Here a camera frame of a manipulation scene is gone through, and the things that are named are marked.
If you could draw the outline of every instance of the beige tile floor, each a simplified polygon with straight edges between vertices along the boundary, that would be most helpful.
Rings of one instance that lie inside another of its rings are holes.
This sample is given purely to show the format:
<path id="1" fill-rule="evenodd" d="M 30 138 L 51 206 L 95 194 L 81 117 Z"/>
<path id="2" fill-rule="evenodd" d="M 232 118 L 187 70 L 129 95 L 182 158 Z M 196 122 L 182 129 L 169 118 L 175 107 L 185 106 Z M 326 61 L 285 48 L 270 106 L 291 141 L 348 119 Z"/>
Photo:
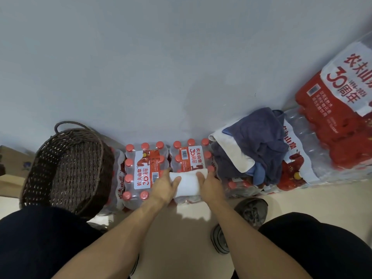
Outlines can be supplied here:
<path id="1" fill-rule="evenodd" d="M 370 243 L 372 182 L 298 189 L 263 198 L 269 204 L 267 220 L 288 212 L 303 212 L 343 227 Z M 231 200 L 231 206 L 237 202 Z M 0 218 L 17 208 L 17 199 L 0 197 Z M 125 216 L 96 217 L 94 221 L 112 228 Z M 205 203 L 164 209 L 145 239 L 133 278 L 230 278 L 234 270 L 230 255 L 219 255 L 210 242 L 214 225 L 216 218 Z"/>

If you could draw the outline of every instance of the basket rim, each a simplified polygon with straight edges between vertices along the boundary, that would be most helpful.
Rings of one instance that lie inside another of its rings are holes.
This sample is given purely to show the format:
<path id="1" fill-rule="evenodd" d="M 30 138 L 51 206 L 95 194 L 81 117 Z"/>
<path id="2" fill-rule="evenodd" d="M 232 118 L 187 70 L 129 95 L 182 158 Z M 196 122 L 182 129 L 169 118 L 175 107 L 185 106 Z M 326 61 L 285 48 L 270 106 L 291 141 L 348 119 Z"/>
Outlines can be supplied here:
<path id="1" fill-rule="evenodd" d="M 76 215 L 80 215 L 81 212 L 83 212 L 84 210 L 86 210 L 86 208 L 91 204 L 91 202 L 93 201 L 93 196 L 97 193 L 98 191 L 98 185 L 99 185 L 99 182 L 100 182 L 100 173 L 101 173 L 101 170 L 102 170 L 102 158 L 103 158 L 103 152 L 104 152 L 104 142 L 102 141 L 102 139 L 97 135 L 97 132 L 89 129 L 89 128 L 69 128 L 69 129 L 66 129 L 66 130 L 63 130 L 63 131 L 60 131 L 56 134 L 54 134 L 53 136 L 50 136 L 50 138 L 48 140 L 46 140 L 41 146 L 40 148 L 37 150 L 37 152 L 35 153 L 35 158 L 34 158 L 34 161 L 32 162 L 32 166 L 31 168 L 33 168 L 35 162 L 37 161 L 38 159 L 38 156 L 39 154 L 42 152 L 43 148 L 50 142 L 50 140 L 52 140 L 53 138 L 55 137 L 58 137 L 60 135 L 63 135 L 65 133 L 68 133 L 68 132 L 72 132 L 72 131 L 83 131 L 83 132 L 89 132 L 91 134 L 93 134 L 99 141 L 100 143 L 100 146 L 101 146 L 101 154 L 100 154 L 100 159 L 99 159 L 99 168 L 98 168 L 98 172 L 99 172 L 99 178 L 96 180 L 96 183 L 95 183 L 95 188 L 94 188 L 94 191 L 92 192 L 91 194 L 91 197 L 90 197 L 90 200 L 85 204 L 85 206 L 83 206 L 78 212 L 76 212 L 75 214 Z M 25 181 L 23 183 L 23 186 L 22 186 L 22 189 L 21 189 L 21 196 L 20 196 L 20 199 L 19 199 L 19 208 L 22 209 L 25 207 L 25 200 L 24 200 L 24 191 L 25 191 L 25 187 L 26 187 L 26 183 L 28 181 L 28 175 L 27 175 L 27 178 L 25 178 Z"/>

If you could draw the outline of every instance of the cardboard box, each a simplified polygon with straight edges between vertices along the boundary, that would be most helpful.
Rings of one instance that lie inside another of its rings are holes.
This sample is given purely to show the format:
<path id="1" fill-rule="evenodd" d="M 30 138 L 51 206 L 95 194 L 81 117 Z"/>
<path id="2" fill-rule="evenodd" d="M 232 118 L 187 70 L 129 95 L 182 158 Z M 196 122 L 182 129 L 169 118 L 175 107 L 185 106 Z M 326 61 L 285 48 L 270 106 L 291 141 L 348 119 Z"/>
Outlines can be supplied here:
<path id="1" fill-rule="evenodd" d="M 0 195 L 19 197 L 25 178 L 31 169 L 33 157 L 0 146 Z"/>

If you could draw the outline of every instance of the pile of clothes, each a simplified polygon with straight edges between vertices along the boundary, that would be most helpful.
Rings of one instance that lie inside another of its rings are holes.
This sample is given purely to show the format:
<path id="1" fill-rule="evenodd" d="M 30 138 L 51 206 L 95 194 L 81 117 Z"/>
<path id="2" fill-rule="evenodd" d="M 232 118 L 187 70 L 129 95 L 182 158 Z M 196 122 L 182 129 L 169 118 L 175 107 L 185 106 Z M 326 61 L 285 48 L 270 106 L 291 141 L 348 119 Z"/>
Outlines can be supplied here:
<path id="1" fill-rule="evenodd" d="M 284 142 L 285 115 L 261 108 L 209 136 L 220 178 L 253 178 L 253 185 L 277 184 L 288 151 Z"/>

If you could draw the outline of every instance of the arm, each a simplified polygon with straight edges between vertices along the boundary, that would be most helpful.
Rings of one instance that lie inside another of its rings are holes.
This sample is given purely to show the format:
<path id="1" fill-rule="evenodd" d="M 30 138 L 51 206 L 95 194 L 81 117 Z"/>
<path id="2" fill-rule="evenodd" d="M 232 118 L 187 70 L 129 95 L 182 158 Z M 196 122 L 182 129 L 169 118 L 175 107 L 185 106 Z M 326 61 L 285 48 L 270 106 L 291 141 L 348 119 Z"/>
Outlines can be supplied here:
<path id="1" fill-rule="evenodd" d="M 160 210 L 169 204 L 181 177 L 170 183 L 169 171 L 153 184 L 140 208 L 66 263 L 53 279 L 128 278 L 147 231 Z"/>
<path id="2" fill-rule="evenodd" d="M 217 216 L 240 279 L 311 279 L 298 262 L 251 227 L 229 206 L 221 182 L 214 178 L 213 173 L 208 173 L 205 180 L 198 173 L 198 179 L 202 199 Z M 263 258 L 270 262 L 270 267 L 262 264 Z"/>

